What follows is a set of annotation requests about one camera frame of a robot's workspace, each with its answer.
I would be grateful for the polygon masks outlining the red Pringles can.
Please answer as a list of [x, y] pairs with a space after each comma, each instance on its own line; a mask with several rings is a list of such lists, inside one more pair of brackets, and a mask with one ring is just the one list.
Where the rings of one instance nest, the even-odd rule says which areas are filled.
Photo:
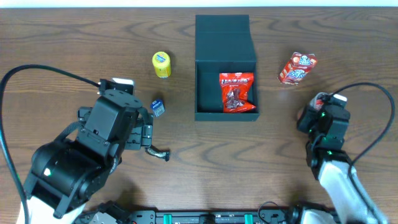
[[324, 97], [326, 97], [328, 94], [325, 92], [319, 92], [317, 93], [310, 101], [309, 103], [307, 103], [304, 107], [300, 108], [297, 112], [297, 119], [300, 119], [301, 116], [304, 113], [304, 109], [306, 106], [310, 106], [316, 110], [319, 110], [322, 105], [323, 105], [323, 101], [322, 99], [324, 99]]

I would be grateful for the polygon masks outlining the red Hello Panda box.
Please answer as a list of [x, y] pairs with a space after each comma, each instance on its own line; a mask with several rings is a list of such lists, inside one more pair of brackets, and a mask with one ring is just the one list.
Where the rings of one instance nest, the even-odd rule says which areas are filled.
[[283, 84], [298, 85], [317, 63], [315, 54], [294, 52], [280, 72], [278, 80]]

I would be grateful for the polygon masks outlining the yellow round container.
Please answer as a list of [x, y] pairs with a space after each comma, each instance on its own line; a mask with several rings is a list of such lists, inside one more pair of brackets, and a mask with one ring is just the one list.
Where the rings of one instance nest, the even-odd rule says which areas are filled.
[[155, 74], [159, 78], [168, 78], [171, 76], [171, 59], [166, 52], [156, 52], [152, 57]]

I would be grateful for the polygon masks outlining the red Hacks candy bag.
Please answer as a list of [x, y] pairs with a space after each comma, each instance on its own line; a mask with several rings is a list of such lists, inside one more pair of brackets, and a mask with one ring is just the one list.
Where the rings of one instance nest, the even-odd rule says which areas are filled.
[[220, 73], [219, 83], [222, 92], [224, 113], [243, 113], [256, 108], [248, 102], [248, 92], [254, 82], [254, 74]]

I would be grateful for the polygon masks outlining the black gift box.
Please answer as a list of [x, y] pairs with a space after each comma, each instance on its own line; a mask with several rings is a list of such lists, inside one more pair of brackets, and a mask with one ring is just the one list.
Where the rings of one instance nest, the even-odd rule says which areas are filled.
[[257, 81], [248, 91], [253, 110], [224, 113], [220, 73], [256, 73], [256, 53], [248, 15], [195, 18], [195, 121], [256, 121], [260, 115]]

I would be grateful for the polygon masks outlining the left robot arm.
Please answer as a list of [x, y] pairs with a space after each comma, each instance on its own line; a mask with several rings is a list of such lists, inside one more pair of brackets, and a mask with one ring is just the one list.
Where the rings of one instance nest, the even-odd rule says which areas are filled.
[[73, 223], [104, 187], [125, 150], [152, 145], [153, 115], [129, 92], [106, 90], [80, 120], [32, 156], [18, 223]]

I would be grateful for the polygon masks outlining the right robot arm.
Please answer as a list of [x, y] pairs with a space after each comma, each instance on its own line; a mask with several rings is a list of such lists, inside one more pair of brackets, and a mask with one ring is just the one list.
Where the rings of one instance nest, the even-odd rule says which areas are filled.
[[388, 223], [360, 183], [354, 162], [342, 150], [350, 116], [338, 105], [303, 108], [297, 129], [308, 134], [307, 165], [329, 195], [341, 223]]

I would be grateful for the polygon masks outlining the blue Eclipse gum pack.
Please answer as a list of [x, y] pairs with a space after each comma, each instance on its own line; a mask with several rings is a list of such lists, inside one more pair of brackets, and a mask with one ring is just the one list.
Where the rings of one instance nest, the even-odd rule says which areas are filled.
[[154, 114], [155, 117], [159, 117], [160, 115], [165, 113], [164, 103], [160, 99], [154, 100], [151, 103], [150, 107], [151, 107], [151, 110], [153, 111], [153, 114]]

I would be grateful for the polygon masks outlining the dark wrapped candy bar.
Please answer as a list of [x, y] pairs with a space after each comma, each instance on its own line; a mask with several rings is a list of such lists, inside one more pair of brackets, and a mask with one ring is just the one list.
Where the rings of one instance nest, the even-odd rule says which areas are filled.
[[145, 148], [145, 150], [147, 154], [162, 159], [165, 162], [168, 162], [170, 159], [170, 151], [161, 151], [157, 149], [155, 146], [147, 147]]

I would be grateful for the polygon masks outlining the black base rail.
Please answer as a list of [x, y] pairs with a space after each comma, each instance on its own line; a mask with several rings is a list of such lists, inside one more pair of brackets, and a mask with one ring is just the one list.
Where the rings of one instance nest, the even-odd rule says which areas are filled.
[[257, 210], [210, 211], [128, 211], [117, 203], [102, 203], [96, 210], [84, 212], [74, 224], [282, 224], [282, 223], [339, 223], [337, 213], [316, 203], [298, 203], [280, 207], [265, 202]]

